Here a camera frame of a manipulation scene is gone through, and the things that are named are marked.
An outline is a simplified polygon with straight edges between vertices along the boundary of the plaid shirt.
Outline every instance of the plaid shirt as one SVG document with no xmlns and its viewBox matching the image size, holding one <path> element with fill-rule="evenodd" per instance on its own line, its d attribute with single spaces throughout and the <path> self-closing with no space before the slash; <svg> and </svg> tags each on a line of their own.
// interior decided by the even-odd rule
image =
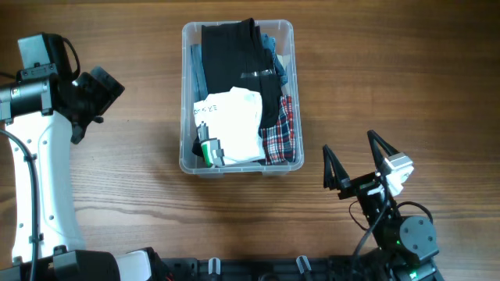
<svg viewBox="0 0 500 281">
<path fill-rule="evenodd" d="M 263 165 L 276 165 L 285 161 L 295 161 L 294 113 L 291 96 L 280 99 L 280 115 L 276 125 L 259 131 L 263 140 L 266 159 Z"/>
</svg>

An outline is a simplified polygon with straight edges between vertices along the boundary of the blue denim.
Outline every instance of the blue denim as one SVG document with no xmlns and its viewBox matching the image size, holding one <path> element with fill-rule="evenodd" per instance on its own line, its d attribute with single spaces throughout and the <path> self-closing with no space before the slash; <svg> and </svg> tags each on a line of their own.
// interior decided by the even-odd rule
<svg viewBox="0 0 500 281">
<path fill-rule="evenodd" d="M 269 49 L 273 54 L 273 62 L 274 69 L 276 70 L 276 74 L 281 80 L 281 86 L 283 87 L 288 82 L 287 73 L 284 71 L 283 66 L 280 63 L 278 57 L 276 57 L 276 38 L 271 37 L 267 34 L 260 34 L 260 38 L 262 40 L 262 46 L 266 49 Z"/>
<path fill-rule="evenodd" d="M 202 46 L 200 44 L 191 46 L 191 75 L 195 102 L 204 101 L 209 95 L 209 90 L 206 87 L 205 71 L 202 64 Z"/>
</svg>

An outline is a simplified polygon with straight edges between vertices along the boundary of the plastic storage container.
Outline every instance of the plastic storage container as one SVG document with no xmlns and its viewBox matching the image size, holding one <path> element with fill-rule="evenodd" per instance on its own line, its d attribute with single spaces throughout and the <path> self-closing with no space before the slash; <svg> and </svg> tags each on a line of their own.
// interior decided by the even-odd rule
<svg viewBox="0 0 500 281">
<path fill-rule="evenodd" d="M 231 165 L 223 168 L 207 168 L 203 159 L 191 152 L 193 141 L 197 136 L 195 118 L 193 116 L 194 90 L 191 79 L 191 49 L 192 44 L 202 42 L 202 26 L 214 26 L 224 23 L 237 23 L 237 21 L 188 23 L 182 29 L 182 109 L 180 117 L 180 154 L 179 166 L 188 174 L 201 177 L 221 177 L 224 173 L 261 172 L 265 176 L 284 175 L 295 171 L 304 164 L 304 147 L 302 145 L 302 127 L 300 123 L 300 110 L 298 103 L 297 71 L 295 68 L 295 44 L 293 26 L 287 20 L 256 20 L 255 25 L 260 26 L 261 33 L 276 38 L 276 53 L 282 55 L 290 62 L 285 66 L 288 83 L 282 87 L 283 94 L 292 96 L 294 106 L 295 130 L 295 162 L 283 162 L 279 165 L 260 165 L 249 162 Z"/>
</svg>

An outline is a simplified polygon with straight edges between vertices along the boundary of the wood grain surface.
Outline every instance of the wood grain surface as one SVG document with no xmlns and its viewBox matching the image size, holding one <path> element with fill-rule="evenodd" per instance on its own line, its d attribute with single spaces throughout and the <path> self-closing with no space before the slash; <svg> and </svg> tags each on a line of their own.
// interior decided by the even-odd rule
<svg viewBox="0 0 500 281">
<path fill-rule="evenodd" d="M 17 39 L 45 31 L 71 40 L 83 71 L 100 65 L 126 87 L 105 122 L 71 147 L 74 204 L 89 250 L 152 246 L 164 258 L 351 254 L 363 231 L 349 218 L 351 201 L 323 189 L 321 147 L 329 144 L 360 176 L 373 171 L 366 131 L 375 129 L 415 162 L 397 199 L 433 212 L 445 278 L 498 279 L 497 2 L 71 2 L 0 5 L 0 70 L 21 69 Z M 182 27 L 249 17 L 293 24 L 305 164 L 284 177 L 186 175 L 178 163 Z M 13 158 L 1 139 L 0 268 L 11 265 L 15 231 Z M 374 246 L 370 240 L 365 251 Z"/>
</svg>

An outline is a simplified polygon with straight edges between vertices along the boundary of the black pants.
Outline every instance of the black pants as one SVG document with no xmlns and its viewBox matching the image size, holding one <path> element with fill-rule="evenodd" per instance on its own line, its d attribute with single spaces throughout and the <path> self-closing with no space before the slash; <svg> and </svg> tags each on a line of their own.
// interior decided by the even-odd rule
<svg viewBox="0 0 500 281">
<path fill-rule="evenodd" d="M 264 49 L 260 27 L 253 19 L 203 26 L 202 63 L 209 94 L 227 92 L 232 87 L 257 91 L 262 96 L 260 128 L 276 125 L 282 95 L 280 79 L 274 72 L 265 72 L 274 70 L 273 55 Z"/>
</svg>

